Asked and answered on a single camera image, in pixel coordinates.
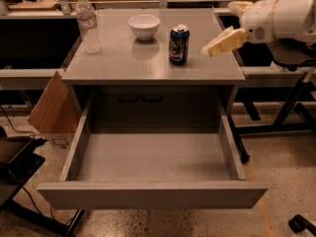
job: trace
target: can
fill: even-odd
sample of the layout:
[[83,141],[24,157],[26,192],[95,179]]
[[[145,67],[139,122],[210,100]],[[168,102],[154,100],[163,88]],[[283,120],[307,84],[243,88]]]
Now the can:
[[169,60],[176,65],[184,64],[189,51],[189,28],[186,25],[178,25],[170,32]]

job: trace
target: bowl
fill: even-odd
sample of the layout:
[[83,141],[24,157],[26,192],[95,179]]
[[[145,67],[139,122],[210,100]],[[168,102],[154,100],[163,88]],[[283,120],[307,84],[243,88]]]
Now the bowl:
[[158,31],[160,20],[153,15],[137,15],[130,18],[128,24],[140,40],[151,40]]

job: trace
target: clear bottle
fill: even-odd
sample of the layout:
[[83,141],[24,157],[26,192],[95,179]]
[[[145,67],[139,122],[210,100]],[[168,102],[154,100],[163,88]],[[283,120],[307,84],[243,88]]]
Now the clear bottle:
[[101,49],[97,16],[88,0],[78,0],[75,7],[80,34],[86,51],[98,52]]

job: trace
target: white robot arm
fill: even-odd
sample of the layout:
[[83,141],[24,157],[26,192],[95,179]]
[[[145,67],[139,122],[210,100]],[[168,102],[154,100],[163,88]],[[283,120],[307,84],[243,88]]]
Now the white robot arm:
[[257,3],[231,2],[231,13],[239,17],[240,29],[228,28],[202,49],[205,56],[250,43],[294,39],[316,43],[315,0],[263,0]]

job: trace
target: floor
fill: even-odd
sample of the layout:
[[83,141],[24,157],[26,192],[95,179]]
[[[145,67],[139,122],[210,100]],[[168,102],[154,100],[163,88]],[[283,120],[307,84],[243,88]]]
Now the floor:
[[[259,106],[262,121],[273,120],[279,106]],[[249,117],[240,106],[234,107],[233,118],[238,125],[249,123]],[[5,117],[0,114],[0,125],[9,135],[16,134]],[[9,113],[17,130],[32,130],[24,112]],[[74,236],[127,237],[127,236],[179,236],[179,237],[291,237],[312,236],[304,231],[293,234],[287,222],[300,213],[316,221],[316,139],[315,132],[295,132],[274,135],[248,135],[244,144],[251,155],[244,165],[250,181],[267,183],[269,190],[253,209],[214,210],[88,210],[77,226]],[[49,204],[40,196],[38,183],[57,181],[66,151],[55,150],[50,144],[38,148],[36,153],[45,158],[43,166],[28,181],[26,188],[32,194],[39,210],[51,217]],[[34,209],[24,191],[15,201]],[[54,210],[54,217],[67,222],[74,211]],[[6,211],[0,213],[0,235],[56,236]]]

